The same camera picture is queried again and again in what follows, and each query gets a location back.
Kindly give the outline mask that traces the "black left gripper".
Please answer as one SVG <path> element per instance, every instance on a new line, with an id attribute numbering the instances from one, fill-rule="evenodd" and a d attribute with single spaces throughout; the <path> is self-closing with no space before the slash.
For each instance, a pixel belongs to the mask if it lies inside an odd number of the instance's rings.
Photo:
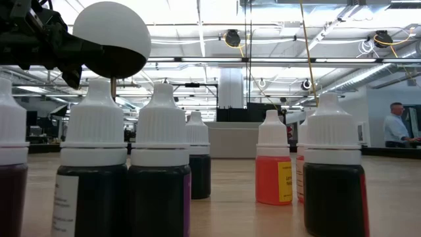
<path id="1" fill-rule="evenodd" d="M 0 0 L 0 65 L 54 66 L 65 37 L 62 79 L 73 89 L 80 87 L 82 66 L 102 56 L 102 45 L 73 36 L 53 0 Z"/>

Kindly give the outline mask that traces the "dark bottle white label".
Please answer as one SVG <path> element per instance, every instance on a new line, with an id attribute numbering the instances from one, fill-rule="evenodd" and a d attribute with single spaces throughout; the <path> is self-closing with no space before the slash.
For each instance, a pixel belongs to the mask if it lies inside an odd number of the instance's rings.
<path id="1" fill-rule="evenodd" d="M 127 145 L 111 85 L 92 80 L 70 110 L 55 179 L 51 237 L 121 237 L 126 224 Z"/>

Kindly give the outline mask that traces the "dark red food coloring bottle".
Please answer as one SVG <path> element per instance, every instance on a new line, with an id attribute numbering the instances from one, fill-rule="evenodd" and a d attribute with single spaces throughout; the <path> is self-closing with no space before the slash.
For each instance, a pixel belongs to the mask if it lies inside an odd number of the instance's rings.
<path id="1" fill-rule="evenodd" d="M 27 180 L 26 110 L 0 78 L 0 237 L 20 237 Z"/>

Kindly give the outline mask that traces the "dark bottle purple label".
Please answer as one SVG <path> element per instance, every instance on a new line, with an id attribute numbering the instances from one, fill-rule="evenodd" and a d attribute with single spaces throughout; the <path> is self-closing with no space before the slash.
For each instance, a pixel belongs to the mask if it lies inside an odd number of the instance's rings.
<path id="1" fill-rule="evenodd" d="M 189 237 L 191 169 L 185 113 L 157 84 L 139 111 L 127 175 L 128 237 Z"/>

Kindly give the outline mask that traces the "small dark food coloring bottle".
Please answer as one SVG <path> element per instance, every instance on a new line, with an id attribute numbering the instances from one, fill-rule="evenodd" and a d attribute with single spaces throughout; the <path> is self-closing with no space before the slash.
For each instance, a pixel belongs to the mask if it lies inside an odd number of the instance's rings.
<path id="1" fill-rule="evenodd" d="M 201 113 L 193 111 L 186 124 L 191 169 L 191 198 L 205 199 L 211 195 L 211 157 L 209 129 Z"/>

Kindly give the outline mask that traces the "orange bottle yellow label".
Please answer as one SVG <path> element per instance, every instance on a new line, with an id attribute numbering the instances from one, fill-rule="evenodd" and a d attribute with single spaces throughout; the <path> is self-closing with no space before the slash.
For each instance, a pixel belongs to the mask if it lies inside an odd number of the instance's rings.
<path id="1" fill-rule="evenodd" d="M 267 110 L 259 126 L 255 159 L 255 197 L 259 203 L 289 205 L 293 176 L 287 129 L 277 110 Z"/>

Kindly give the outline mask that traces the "orange-red food coloring bottle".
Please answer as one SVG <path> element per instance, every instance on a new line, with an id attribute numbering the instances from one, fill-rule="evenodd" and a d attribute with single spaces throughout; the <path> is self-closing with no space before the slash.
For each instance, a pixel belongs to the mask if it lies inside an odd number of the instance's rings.
<path id="1" fill-rule="evenodd" d="M 297 184 L 297 198 L 304 202 L 304 179 L 303 179 L 303 165 L 305 164 L 305 145 L 307 144 L 307 130 L 308 118 L 314 113 L 314 110 L 306 112 L 306 117 L 303 123 L 298 127 L 298 142 L 297 142 L 297 158 L 296 158 L 296 184 Z"/>

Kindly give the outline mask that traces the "dark bottle red label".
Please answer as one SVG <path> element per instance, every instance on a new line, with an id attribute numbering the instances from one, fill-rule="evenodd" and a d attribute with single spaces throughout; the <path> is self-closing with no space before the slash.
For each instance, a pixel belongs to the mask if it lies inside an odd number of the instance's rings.
<path id="1" fill-rule="evenodd" d="M 336 93 L 323 93 L 307 123 L 307 232 L 316 237 L 370 237 L 366 177 L 353 116 L 340 106 Z"/>

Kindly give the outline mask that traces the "black angled monitor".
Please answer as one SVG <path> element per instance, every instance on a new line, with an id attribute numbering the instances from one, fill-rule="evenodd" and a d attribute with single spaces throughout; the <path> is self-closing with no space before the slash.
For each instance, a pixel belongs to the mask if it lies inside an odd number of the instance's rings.
<path id="1" fill-rule="evenodd" d="M 60 107 L 57 107 L 53 111 L 51 111 L 49 114 L 51 116 L 56 116 L 56 117 L 65 117 L 67 114 L 67 110 L 68 110 L 68 105 L 62 105 Z"/>

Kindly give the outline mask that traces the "white globe table lamp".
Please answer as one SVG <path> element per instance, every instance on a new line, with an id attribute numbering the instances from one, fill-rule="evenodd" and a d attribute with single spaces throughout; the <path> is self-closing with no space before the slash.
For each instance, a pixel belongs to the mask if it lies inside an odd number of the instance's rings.
<path id="1" fill-rule="evenodd" d="M 86 7 L 76 18 L 72 34 L 103 46 L 104 53 L 86 63 L 88 69 L 111 82 L 137 74 L 151 54 L 151 35 L 146 23 L 131 8 L 112 1 Z"/>

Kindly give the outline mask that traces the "white square column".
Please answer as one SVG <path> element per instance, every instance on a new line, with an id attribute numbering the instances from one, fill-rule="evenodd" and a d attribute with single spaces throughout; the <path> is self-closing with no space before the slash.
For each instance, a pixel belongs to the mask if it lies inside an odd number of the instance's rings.
<path id="1" fill-rule="evenodd" d="M 243 71 L 241 68 L 221 68 L 218 82 L 218 104 L 221 109 L 242 109 Z"/>

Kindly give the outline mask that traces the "black equipment box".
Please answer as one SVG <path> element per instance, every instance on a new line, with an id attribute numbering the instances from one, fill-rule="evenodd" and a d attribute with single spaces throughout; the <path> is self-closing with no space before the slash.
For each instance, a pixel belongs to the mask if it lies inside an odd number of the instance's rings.
<path id="1" fill-rule="evenodd" d="M 239 108 L 217 108 L 217 122 L 263 122 L 266 118 L 267 110 L 277 110 L 278 116 L 284 116 L 286 109 L 281 105 L 267 103 L 248 103 L 246 109 Z"/>

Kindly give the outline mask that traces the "white plastic storage bin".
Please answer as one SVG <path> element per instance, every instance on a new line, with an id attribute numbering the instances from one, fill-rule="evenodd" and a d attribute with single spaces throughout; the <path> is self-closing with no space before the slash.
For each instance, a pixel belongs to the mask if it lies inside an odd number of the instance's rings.
<path id="1" fill-rule="evenodd" d="M 267 110 L 262 123 L 210 122 L 210 156 L 214 159 L 288 157 L 286 125 L 277 110 Z"/>

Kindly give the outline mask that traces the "black vertical pole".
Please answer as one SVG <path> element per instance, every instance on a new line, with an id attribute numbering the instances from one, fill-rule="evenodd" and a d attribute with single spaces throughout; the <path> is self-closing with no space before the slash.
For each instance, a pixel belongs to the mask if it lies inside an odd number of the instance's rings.
<path id="1" fill-rule="evenodd" d="M 247 98 L 246 106 L 249 107 L 251 102 L 251 56 L 252 56 L 252 40 L 253 40 L 253 20 L 252 20 L 252 2 L 253 0 L 244 0 L 244 15 L 245 15 L 245 33 L 246 39 L 246 79 L 247 79 Z"/>

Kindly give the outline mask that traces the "long ceiling light bar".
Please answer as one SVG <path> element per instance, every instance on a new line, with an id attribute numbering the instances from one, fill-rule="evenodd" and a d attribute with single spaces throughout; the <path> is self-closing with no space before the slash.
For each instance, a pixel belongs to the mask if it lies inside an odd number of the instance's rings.
<path id="1" fill-rule="evenodd" d="M 421 63 L 421 58 L 152 57 L 154 63 Z"/>

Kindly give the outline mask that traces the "person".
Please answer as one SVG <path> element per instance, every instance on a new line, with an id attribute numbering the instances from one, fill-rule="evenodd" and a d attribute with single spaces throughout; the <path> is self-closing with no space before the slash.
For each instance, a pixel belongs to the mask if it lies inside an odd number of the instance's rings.
<path id="1" fill-rule="evenodd" d="M 411 138 L 403 123 L 402 103 L 395 102 L 390 105 L 390 114 L 384 119 L 384 142 L 388 148 L 410 148 L 412 142 L 421 142 L 421 138 Z"/>

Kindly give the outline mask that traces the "black metal frame rig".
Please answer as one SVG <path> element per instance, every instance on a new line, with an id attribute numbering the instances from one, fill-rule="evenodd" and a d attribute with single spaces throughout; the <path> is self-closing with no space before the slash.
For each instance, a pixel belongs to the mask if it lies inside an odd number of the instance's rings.
<path id="1" fill-rule="evenodd" d="M 187 82 L 172 85 L 174 100 L 185 111 L 216 111 L 219 107 L 218 84 Z"/>

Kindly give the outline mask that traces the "silver ventilation duct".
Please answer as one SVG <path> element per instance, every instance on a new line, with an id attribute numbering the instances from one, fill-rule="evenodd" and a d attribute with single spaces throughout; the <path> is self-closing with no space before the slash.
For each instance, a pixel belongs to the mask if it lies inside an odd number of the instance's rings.
<path id="1" fill-rule="evenodd" d="M 421 63 L 421 40 L 398 50 L 397 55 L 399 58 L 396 58 L 394 54 L 391 54 L 393 58 L 383 58 L 383 62 L 378 65 L 354 71 L 336 81 L 335 84 L 330 84 L 320 93 L 357 89 L 375 80 L 389 76 L 390 74 L 395 74 L 401 69 L 398 65 L 402 65 L 406 60 L 413 63 L 412 60 L 414 59 Z"/>

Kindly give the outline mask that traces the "black table edge rail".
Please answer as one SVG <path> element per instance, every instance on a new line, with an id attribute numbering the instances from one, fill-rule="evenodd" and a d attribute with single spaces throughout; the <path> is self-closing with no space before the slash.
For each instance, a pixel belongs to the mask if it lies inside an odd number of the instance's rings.
<path id="1" fill-rule="evenodd" d="M 32 144 L 29 145 L 28 153 L 58 153 L 60 150 L 61 147 L 59 144 Z M 421 149 L 413 148 L 378 148 L 362 146 L 361 153 L 367 156 L 421 160 Z"/>

